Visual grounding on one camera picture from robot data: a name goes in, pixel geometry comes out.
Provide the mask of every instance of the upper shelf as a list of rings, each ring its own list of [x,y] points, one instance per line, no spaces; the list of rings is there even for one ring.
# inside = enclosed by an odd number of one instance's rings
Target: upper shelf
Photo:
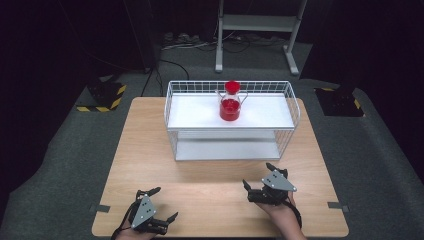
[[[224,14],[224,30],[292,32],[296,17]]]

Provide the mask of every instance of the red liquid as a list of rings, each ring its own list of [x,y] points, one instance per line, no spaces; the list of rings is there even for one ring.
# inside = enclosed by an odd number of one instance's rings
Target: red liquid
[[[219,115],[225,121],[234,121],[240,115],[240,102],[233,99],[225,99],[221,102]]]

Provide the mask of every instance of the table top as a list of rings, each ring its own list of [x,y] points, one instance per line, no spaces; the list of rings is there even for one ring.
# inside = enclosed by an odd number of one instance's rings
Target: table top
[[[301,120],[283,157],[269,161],[287,169],[308,237],[343,237],[349,232],[303,102],[298,99]],[[179,215],[164,237],[277,237],[268,216],[247,200],[245,179],[260,189],[269,174],[266,161],[175,161],[164,123],[165,98],[135,98],[100,204],[109,212],[97,212],[92,233],[111,236],[119,226],[137,190],[162,190],[151,197],[155,218]]]

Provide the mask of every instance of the lower shelf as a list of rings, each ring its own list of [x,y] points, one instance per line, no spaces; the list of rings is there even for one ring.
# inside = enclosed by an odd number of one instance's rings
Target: lower shelf
[[[273,130],[182,131],[175,160],[279,160]]]

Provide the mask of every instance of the white metal stand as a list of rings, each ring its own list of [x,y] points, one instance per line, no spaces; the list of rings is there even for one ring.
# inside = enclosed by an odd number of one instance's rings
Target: white metal stand
[[[230,15],[224,14],[224,0],[220,0],[218,16],[218,43],[216,48],[215,71],[223,70],[223,30],[247,30],[247,31],[273,31],[273,32],[291,32],[288,45],[283,46],[284,54],[293,75],[298,75],[296,62],[294,61],[292,50],[296,40],[296,35],[302,22],[303,12],[307,0],[301,0],[297,16],[259,16],[259,15]]]

